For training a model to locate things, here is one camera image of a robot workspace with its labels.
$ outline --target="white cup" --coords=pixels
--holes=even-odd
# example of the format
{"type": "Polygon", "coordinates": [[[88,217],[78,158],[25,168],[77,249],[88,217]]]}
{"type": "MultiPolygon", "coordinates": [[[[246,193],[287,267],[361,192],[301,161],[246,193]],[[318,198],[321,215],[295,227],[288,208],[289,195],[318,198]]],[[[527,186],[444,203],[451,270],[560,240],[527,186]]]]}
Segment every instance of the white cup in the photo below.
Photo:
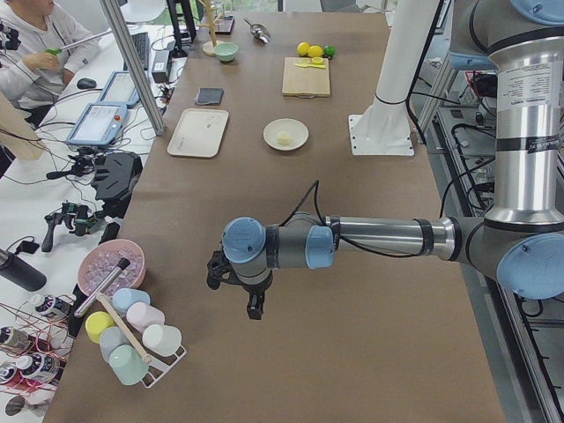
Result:
{"type": "Polygon", "coordinates": [[[165,314],[158,308],[145,304],[144,302],[136,302],[128,310],[125,316],[127,321],[143,333],[152,324],[165,324],[165,314]]]}
{"type": "Polygon", "coordinates": [[[182,334],[174,326],[152,324],[143,332],[143,345],[163,357],[176,353],[181,342],[182,334]]]}

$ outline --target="blue joint cap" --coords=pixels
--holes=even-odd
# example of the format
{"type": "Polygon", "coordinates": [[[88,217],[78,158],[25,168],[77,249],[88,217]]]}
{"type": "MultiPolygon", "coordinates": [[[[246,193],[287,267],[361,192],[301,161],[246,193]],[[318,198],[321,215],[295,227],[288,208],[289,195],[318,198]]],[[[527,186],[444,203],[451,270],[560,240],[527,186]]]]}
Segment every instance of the blue joint cap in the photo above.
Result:
{"type": "Polygon", "coordinates": [[[227,260],[248,263],[263,250],[266,232],[264,226],[252,218],[237,218],[227,224],[221,240],[227,260]]]}
{"type": "Polygon", "coordinates": [[[532,300],[563,293],[564,235],[534,235],[516,244],[500,260],[497,281],[532,300]]]}
{"type": "Polygon", "coordinates": [[[487,56],[466,55],[450,51],[450,66],[458,71],[489,71],[497,69],[487,56]]]}
{"type": "Polygon", "coordinates": [[[540,25],[563,26],[564,3],[554,0],[511,0],[516,10],[540,25]]]}
{"type": "Polygon", "coordinates": [[[309,269],[333,264],[333,232],[328,226],[312,226],[306,239],[306,263],[309,269]]]}

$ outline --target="lime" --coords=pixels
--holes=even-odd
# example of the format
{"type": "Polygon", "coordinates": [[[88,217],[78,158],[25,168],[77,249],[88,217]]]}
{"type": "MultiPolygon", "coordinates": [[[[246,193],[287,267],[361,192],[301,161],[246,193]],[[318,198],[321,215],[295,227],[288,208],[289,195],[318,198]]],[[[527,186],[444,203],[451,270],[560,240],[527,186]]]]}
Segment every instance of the lime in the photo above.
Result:
{"type": "Polygon", "coordinates": [[[323,49],[323,54],[325,55],[325,57],[329,57],[329,59],[331,59],[335,55],[335,53],[337,53],[337,51],[333,46],[325,46],[323,49]]]}
{"type": "Polygon", "coordinates": [[[309,44],[307,44],[305,41],[298,44],[298,56],[306,56],[308,54],[308,50],[309,44]]]}
{"type": "Polygon", "coordinates": [[[321,56],[323,56],[323,49],[319,46],[311,46],[308,49],[308,56],[309,57],[321,57],[321,56]]]}

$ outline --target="lemon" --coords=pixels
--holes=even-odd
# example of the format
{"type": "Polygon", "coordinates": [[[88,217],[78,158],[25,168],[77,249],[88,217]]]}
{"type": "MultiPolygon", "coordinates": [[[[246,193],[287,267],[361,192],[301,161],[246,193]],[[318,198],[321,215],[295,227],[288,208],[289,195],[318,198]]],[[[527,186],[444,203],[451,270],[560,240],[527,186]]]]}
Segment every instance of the lemon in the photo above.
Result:
{"type": "Polygon", "coordinates": [[[298,44],[298,56],[306,56],[308,54],[308,50],[309,44],[307,44],[305,41],[298,44]]]}
{"type": "Polygon", "coordinates": [[[323,49],[320,46],[311,46],[308,48],[309,57],[321,57],[323,56],[323,49]]]}

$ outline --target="yellow cup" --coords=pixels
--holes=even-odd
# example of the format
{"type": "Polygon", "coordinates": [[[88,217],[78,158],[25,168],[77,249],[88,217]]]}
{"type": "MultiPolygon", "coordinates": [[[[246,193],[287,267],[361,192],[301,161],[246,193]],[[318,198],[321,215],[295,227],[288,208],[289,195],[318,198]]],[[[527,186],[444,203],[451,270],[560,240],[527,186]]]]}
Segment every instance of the yellow cup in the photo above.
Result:
{"type": "Polygon", "coordinates": [[[92,313],[86,319],[86,334],[92,342],[98,344],[100,342],[100,335],[104,330],[110,326],[115,326],[112,316],[105,311],[97,311],[92,313]]]}

